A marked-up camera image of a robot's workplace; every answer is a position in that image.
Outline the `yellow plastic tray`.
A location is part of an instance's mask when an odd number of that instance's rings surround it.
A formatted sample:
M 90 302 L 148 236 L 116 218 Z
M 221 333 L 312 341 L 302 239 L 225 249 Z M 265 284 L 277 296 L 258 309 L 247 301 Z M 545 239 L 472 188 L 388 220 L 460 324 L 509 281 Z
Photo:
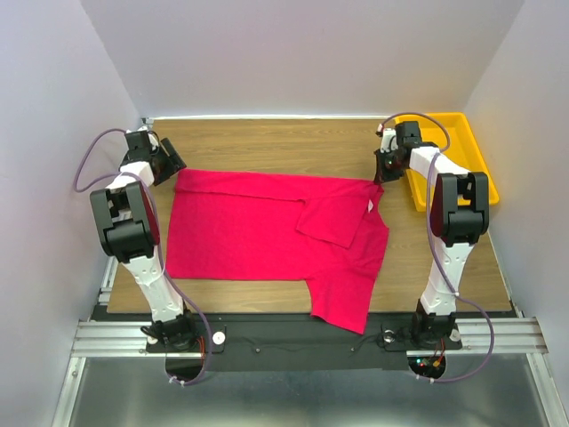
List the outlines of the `yellow plastic tray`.
M 428 116 L 439 122 L 450 135 L 451 146 L 445 152 L 445 155 L 459 166 L 472 172 L 484 172 L 488 176 L 490 205 L 497 205 L 500 201 L 499 193 L 466 116 L 461 112 L 428 113 Z M 394 123 L 399 124 L 407 120 L 419 123 L 421 137 L 424 141 L 434 142 L 439 148 L 445 146 L 446 138 L 443 132 L 437 125 L 424 117 L 403 115 L 396 117 Z M 418 212 L 424 213 L 426 209 L 427 181 L 420 173 L 414 171 L 407 170 L 405 175 L 409 181 L 414 206 Z

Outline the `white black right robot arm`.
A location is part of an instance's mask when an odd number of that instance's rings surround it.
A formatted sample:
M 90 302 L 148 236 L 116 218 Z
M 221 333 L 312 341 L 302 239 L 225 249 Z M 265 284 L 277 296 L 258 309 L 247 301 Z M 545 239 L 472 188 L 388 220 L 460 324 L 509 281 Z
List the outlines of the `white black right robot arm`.
M 427 232 L 433 264 L 409 326 L 410 340 L 429 347 L 454 330 L 462 273 L 475 245 L 489 226 L 489 178 L 457 165 L 433 142 L 425 142 L 419 123 L 385 122 L 376 134 L 376 183 L 395 181 L 407 170 L 427 182 Z

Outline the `pink red t shirt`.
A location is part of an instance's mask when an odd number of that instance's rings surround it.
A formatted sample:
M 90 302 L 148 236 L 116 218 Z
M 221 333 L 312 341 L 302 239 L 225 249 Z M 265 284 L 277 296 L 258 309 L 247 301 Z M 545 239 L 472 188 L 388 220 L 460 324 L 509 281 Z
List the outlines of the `pink red t shirt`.
M 362 334 L 389 242 L 372 181 L 180 172 L 166 269 L 173 278 L 304 281 L 311 313 Z

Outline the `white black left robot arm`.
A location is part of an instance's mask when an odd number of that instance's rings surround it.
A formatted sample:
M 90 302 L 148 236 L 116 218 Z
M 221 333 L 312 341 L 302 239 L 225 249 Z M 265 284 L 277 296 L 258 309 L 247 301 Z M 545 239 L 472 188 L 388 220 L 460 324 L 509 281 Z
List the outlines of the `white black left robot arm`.
M 147 193 L 186 167 L 167 139 L 142 126 L 124 133 L 126 153 L 117 175 L 90 194 L 103 251 L 132 275 L 147 300 L 151 323 L 141 332 L 151 345 L 187 351 L 197 342 L 197 328 L 181 295 L 166 277 L 159 221 Z

